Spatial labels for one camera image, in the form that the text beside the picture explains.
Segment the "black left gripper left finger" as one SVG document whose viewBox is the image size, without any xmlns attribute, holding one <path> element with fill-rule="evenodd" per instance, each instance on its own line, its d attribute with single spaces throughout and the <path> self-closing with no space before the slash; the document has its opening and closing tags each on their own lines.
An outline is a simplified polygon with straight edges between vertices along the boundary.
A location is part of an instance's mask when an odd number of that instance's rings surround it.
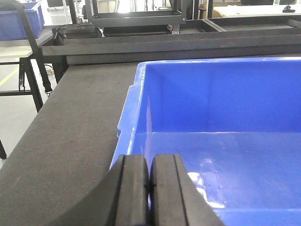
<svg viewBox="0 0 301 226">
<path fill-rule="evenodd" d="M 149 174 L 144 156 L 120 155 L 101 182 L 51 226 L 148 226 Z"/>
</svg>

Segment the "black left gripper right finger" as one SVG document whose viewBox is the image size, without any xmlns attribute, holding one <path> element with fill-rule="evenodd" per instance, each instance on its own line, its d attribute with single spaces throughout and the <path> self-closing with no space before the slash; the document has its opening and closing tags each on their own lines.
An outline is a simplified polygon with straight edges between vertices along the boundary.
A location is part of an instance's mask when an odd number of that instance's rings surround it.
<svg viewBox="0 0 301 226">
<path fill-rule="evenodd" d="M 151 220 L 154 226 L 223 226 L 205 201 L 178 154 L 158 154 L 150 172 Z"/>
</svg>

